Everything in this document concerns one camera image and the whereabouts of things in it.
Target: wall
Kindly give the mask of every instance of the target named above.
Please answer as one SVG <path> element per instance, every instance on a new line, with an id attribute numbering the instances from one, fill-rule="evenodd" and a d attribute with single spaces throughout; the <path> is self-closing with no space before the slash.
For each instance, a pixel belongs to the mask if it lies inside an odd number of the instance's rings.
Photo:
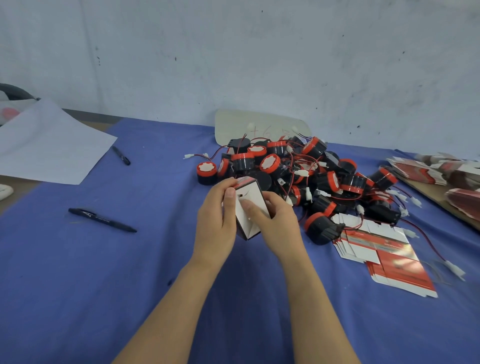
<path id="1" fill-rule="evenodd" d="M 69 109 L 213 125 L 217 108 L 321 138 L 480 155 L 478 0 L 16 0 L 0 82 Z"/>

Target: blue tablecloth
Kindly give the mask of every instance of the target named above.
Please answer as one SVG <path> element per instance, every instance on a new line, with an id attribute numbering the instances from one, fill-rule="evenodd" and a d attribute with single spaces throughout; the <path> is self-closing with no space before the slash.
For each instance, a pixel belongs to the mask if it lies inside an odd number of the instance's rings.
<path id="1" fill-rule="evenodd" d="M 0 218 L 2 363 L 110 362 L 192 254 L 196 212 L 209 188 L 196 180 L 200 159 L 183 156 L 211 155 L 214 129 L 124 119 L 108 132 L 129 167 L 108 151 L 80 185 L 42 183 Z M 402 156 L 329 149 L 365 174 Z M 436 284 L 439 298 L 423 298 L 373 282 L 364 264 L 304 235 L 309 256 L 363 363 L 478 363 L 480 236 L 405 188 L 423 201 L 423 208 L 408 204 L 410 221 L 467 272 L 466 282 L 440 268 L 451 285 Z M 74 216 L 69 207 L 90 208 L 138 233 Z M 423 238 L 410 240 L 421 260 L 437 259 Z M 237 239 L 203 307 L 190 363 L 292 362 L 281 267 L 261 236 Z"/>

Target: black pen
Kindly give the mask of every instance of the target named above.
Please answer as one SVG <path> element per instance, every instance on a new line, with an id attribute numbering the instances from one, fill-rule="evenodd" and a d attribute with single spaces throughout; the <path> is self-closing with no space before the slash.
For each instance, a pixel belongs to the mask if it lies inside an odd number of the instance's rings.
<path id="1" fill-rule="evenodd" d="M 71 212 L 74 215 L 83 216 L 84 218 L 89 218 L 91 220 L 101 222 L 102 224 L 110 225 L 123 231 L 137 232 L 137 230 L 128 225 L 113 220 L 107 220 L 106 218 L 101 218 L 100 216 L 97 216 L 95 212 L 83 210 L 82 208 L 69 208 L 68 212 Z"/>
<path id="2" fill-rule="evenodd" d="M 123 160 L 123 163 L 125 163 L 127 166 L 130 165 L 130 161 L 128 160 L 127 157 L 125 157 L 116 146 L 112 146 L 112 149 L 117 155 L 120 157 L 121 160 Z"/>

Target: beige plastic board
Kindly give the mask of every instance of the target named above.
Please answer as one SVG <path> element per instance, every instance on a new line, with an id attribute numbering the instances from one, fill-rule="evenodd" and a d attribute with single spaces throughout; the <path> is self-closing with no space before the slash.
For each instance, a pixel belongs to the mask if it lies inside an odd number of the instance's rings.
<path id="1" fill-rule="evenodd" d="M 308 125 L 300 119 L 255 111 L 219 109 L 215 113 L 215 140 L 224 146 L 231 139 L 242 138 L 245 133 L 250 140 L 257 137 L 278 140 L 282 135 L 290 138 L 295 135 L 292 126 L 300 134 L 311 135 Z"/>

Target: forearm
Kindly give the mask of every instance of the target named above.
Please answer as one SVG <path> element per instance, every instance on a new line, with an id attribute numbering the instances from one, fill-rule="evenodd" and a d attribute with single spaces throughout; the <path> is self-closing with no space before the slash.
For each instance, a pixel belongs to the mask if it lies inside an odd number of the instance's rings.
<path id="1" fill-rule="evenodd" d="M 281 261 L 296 364 L 359 363 L 307 252 Z"/>
<path id="2" fill-rule="evenodd" d="M 198 317 L 217 273 L 216 268 L 190 261 L 114 363 L 187 363 Z"/>

